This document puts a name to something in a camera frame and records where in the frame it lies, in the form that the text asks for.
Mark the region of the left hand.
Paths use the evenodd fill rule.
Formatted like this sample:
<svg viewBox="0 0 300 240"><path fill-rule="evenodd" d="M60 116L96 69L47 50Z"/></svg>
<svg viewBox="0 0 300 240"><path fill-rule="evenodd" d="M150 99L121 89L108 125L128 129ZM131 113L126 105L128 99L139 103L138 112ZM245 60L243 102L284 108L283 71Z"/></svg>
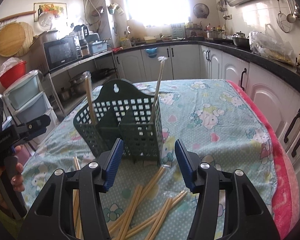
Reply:
<svg viewBox="0 0 300 240"><path fill-rule="evenodd" d="M22 146L16 146L14 148L14 155L7 156L4 159L4 165L7 168L8 178L11 181L11 185L15 192L23 192L25 186L23 185L24 178L22 172L24 170L23 165L19 162L17 153L22 150Z"/></svg>

